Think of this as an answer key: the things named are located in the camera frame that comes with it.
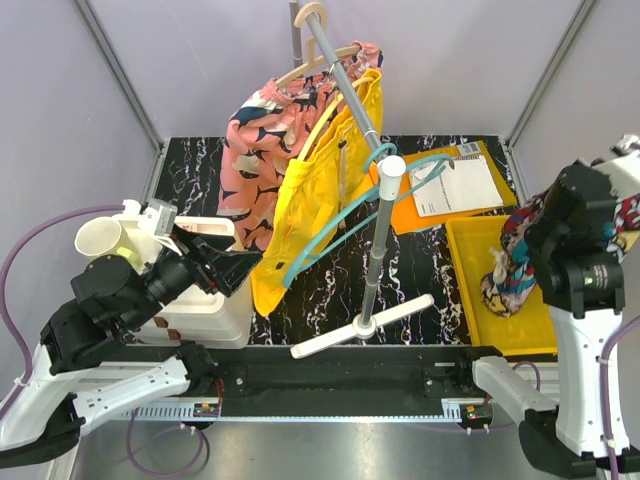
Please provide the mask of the yellow shorts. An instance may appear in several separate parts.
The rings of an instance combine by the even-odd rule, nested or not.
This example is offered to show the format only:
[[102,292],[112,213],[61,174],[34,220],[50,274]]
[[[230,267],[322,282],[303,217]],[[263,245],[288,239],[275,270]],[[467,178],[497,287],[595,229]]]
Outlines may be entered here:
[[251,272],[254,307],[268,316],[287,290],[287,269],[310,240],[371,187],[365,162],[370,150],[355,134],[330,141],[306,161],[289,161],[278,192],[274,230],[261,262]]

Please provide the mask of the teal plastic hanger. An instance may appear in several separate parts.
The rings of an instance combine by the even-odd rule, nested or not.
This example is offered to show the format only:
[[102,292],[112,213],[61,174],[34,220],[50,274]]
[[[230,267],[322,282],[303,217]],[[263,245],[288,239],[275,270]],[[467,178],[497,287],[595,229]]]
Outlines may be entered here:
[[[406,165],[406,168],[409,172],[421,167],[427,163],[434,163],[435,166],[430,171],[430,173],[422,179],[417,186],[409,188],[406,192],[399,194],[394,199],[394,204],[399,203],[400,201],[407,198],[409,195],[435,180],[446,170],[447,167],[454,170],[455,162],[453,157],[449,154],[436,154],[436,155],[428,155],[423,158],[420,158],[413,163],[409,163]],[[367,217],[365,220],[362,220],[360,223],[356,224],[350,230],[347,230],[341,237],[338,237],[334,240],[328,247],[319,253],[314,253],[314,250],[319,246],[319,244],[330,235],[335,233],[335,230],[338,228],[339,224],[346,219],[358,206],[360,206],[364,202],[370,202],[379,197],[379,190],[381,187],[382,181],[379,181],[369,190],[366,190],[363,194],[361,194],[356,200],[351,202],[346,208],[340,211],[336,216],[334,216],[311,240],[310,242],[303,248],[302,252],[295,258],[292,265],[287,269],[284,278],[282,280],[282,285],[285,288],[289,288],[291,283],[295,279],[295,277],[310,268],[321,258],[329,254],[332,250],[334,250],[340,243],[347,240],[351,235],[355,232],[366,226],[370,221],[374,220],[377,217],[377,213],[374,213]]]

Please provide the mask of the comic print shorts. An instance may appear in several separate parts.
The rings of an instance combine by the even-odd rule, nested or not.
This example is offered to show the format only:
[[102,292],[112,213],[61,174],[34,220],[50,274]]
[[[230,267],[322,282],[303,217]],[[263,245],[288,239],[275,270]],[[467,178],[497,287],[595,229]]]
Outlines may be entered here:
[[[480,282],[483,304],[495,315],[510,317],[519,312],[534,290],[534,267],[524,239],[526,229],[541,213],[545,192],[531,197],[504,222],[499,250],[491,249],[494,269]],[[605,228],[607,251],[623,260],[639,237],[639,196],[618,202],[613,223]]]

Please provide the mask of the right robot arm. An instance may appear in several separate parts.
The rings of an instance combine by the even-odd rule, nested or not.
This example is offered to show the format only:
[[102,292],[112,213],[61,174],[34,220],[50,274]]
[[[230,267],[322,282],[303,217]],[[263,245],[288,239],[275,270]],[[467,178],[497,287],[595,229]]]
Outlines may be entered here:
[[605,235],[623,193],[600,166],[577,161],[547,190],[524,240],[557,341],[559,400],[542,395],[498,356],[459,366],[454,384],[466,396],[484,390],[509,414],[536,469],[563,477],[616,479],[639,470],[639,450],[620,407],[617,347],[624,324],[624,274]]

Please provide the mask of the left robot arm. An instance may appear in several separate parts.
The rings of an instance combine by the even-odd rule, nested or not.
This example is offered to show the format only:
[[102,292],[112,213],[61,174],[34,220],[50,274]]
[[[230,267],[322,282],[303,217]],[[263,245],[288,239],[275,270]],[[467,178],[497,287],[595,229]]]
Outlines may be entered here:
[[138,375],[92,391],[77,386],[125,347],[124,334],[139,329],[192,286],[207,294],[236,293],[262,258],[234,251],[223,235],[174,227],[173,248],[162,247],[142,272],[121,255],[91,261],[70,282],[74,297],[61,305],[19,381],[1,404],[1,466],[15,468],[56,459],[112,418],[174,395],[203,396],[218,387],[207,349],[179,346]]

